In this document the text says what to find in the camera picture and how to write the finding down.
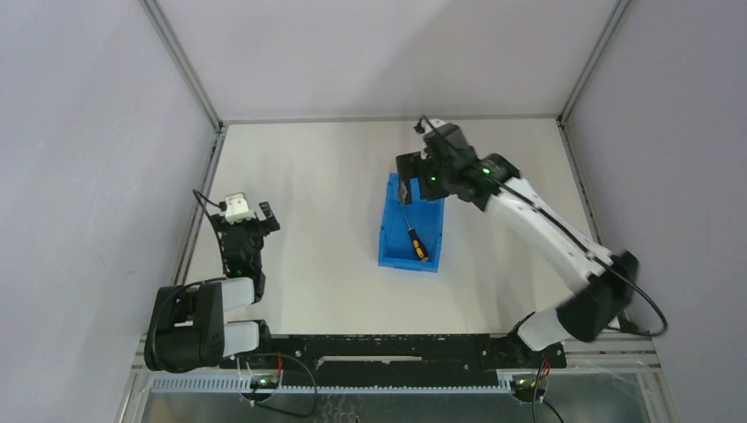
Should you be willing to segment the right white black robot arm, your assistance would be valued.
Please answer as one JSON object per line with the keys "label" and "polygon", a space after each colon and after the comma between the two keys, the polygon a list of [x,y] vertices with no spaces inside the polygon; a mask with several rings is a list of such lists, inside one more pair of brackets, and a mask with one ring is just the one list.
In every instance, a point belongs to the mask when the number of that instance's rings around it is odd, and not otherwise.
{"label": "right white black robot arm", "polygon": [[567,223],[536,193],[520,170],[503,156],[479,157],[461,128],[417,125],[425,144],[418,152],[396,156],[399,197],[433,201],[456,196],[497,219],[535,249],[557,272],[571,296],[535,311],[510,331],[510,358],[533,366],[550,345],[575,339],[595,341],[632,302],[638,260],[630,252],[614,254]]}

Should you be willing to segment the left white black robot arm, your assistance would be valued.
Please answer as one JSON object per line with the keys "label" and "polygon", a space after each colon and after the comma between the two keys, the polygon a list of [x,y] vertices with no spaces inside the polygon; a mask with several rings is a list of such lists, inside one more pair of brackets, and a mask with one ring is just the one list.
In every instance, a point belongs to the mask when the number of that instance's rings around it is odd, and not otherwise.
{"label": "left white black robot arm", "polygon": [[226,320],[227,312],[256,304],[264,295],[264,239],[280,225],[269,203],[259,208],[262,219],[244,197],[232,195],[224,213],[209,217],[218,237],[221,277],[158,290],[144,346],[151,371],[179,374],[216,367],[237,353],[254,367],[273,361],[276,346],[264,336],[264,320]]}

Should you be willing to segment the black yellow handled screwdriver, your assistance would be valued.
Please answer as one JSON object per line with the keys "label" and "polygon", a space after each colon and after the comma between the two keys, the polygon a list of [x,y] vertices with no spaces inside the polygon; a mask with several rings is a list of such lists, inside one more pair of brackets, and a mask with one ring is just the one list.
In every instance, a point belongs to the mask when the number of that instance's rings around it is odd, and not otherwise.
{"label": "black yellow handled screwdriver", "polygon": [[416,229],[410,223],[410,220],[407,216],[407,212],[404,208],[402,208],[402,214],[403,214],[403,219],[407,226],[408,235],[410,237],[410,241],[411,241],[411,244],[412,244],[413,250],[415,251],[416,256],[418,257],[420,261],[427,262],[429,260],[429,254],[428,254],[427,248],[425,247],[422,240],[418,236]]}

